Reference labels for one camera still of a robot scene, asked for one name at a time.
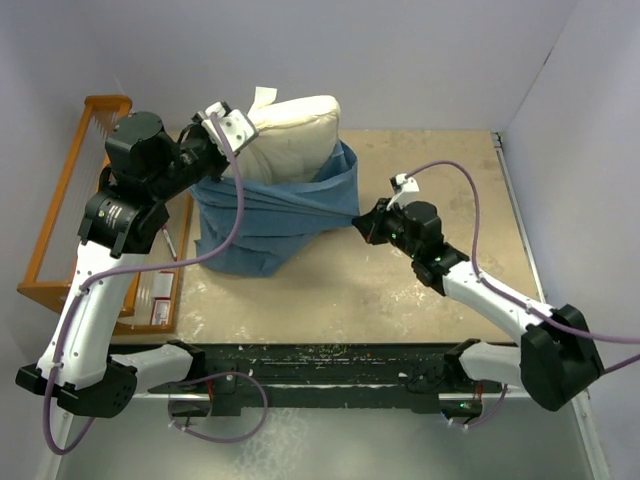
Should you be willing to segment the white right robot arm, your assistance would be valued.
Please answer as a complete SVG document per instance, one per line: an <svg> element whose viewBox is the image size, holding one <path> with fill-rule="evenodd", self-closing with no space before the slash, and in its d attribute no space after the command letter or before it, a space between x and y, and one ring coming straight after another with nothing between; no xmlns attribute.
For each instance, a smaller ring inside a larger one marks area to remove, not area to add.
<svg viewBox="0 0 640 480"><path fill-rule="evenodd" d="M469 339L445 358L446 383L467 391L478 381L524 389L548 411L557 411L601 378L605 368L575 307L554 308L501 284L445 241L434 205L415 201L403 208L380 199L353 219L366 243L390 244L411 260L418 281L455 300L506 333L513 345Z"/></svg>

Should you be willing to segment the white pillow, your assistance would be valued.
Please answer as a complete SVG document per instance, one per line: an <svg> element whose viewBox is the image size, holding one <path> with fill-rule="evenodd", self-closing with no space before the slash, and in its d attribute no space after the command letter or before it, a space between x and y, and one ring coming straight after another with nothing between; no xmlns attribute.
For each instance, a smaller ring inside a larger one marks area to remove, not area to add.
<svg viewBox="0 0 640 480"><path fill-rule="evenodd" d="M331 95L276 99L248 117L259 136L237 157L245 180L265 185L310 182L338 143L341 109Z"/></svg>

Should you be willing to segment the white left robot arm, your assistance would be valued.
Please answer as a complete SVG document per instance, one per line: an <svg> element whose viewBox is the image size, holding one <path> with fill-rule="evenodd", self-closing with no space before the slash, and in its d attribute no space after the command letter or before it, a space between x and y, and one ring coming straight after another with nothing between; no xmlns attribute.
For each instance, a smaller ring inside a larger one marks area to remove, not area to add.
<svg viewBox="0 0 640 480"><path fill-rule="evenodd" d="M224 102L197 112L177 140L151 112L116 122L80 223L58 326L41 358L18 370L18 386L78 416L112 418L126 407L145 371L113 359L109 344L132 279L145 270L169 219L166 204L206 176L220 178L257 135L246 115Z"/></svg>

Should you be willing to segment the blue pillowcase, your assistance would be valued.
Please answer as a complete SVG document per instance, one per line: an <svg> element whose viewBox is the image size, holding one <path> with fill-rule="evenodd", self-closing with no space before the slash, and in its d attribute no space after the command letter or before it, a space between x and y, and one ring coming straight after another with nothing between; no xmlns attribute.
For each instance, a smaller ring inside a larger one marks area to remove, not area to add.
<svg viewBox="0 0 640 480"><path fill-rule="evenodd" d="M270 277L319 234L347 228L360 215L358 159L340 141L312 181L264 185L243 180L244 214L230 246L201 265L242 276ZM233 179L208 178L191 188L199 209L196 255L220 246L236 220Z"/></svg>

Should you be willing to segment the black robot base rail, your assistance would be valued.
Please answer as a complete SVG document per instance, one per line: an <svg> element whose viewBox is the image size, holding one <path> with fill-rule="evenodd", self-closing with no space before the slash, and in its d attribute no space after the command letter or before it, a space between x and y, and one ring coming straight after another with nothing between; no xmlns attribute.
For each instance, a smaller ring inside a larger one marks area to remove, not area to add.
<svg viewBox="0 0 640 480"><path fill-rule="evenodd" d="M402 409L418 414L481 412L480 397L498 394L493 381L473 381L454 371L451 343L202 344L203 385L165 384L156 394L198 395L211 414L243 408Z"/></svg>

